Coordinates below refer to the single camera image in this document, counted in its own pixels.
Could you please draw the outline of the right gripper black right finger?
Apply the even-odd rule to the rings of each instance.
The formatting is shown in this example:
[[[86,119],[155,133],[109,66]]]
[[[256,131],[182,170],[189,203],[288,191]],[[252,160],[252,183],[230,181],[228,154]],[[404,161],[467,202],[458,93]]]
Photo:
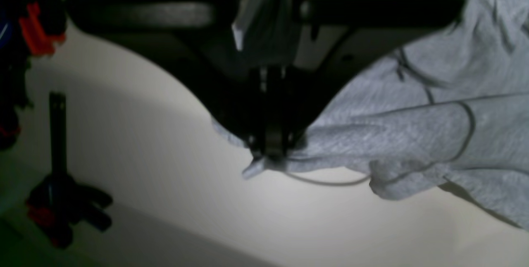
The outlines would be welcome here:
[[[289,0],[300,30],[269,67],[269,156],[285,157],[345,84],[404,44],[453,22],[465,0]]]

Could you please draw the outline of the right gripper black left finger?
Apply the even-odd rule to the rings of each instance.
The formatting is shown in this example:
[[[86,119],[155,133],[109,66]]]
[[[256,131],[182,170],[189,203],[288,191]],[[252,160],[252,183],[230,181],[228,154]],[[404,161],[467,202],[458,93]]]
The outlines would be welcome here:
[[[153,62],[225,129],[271,155],[259,67],[236,50],[238,0],[66,0],[74,25]]]

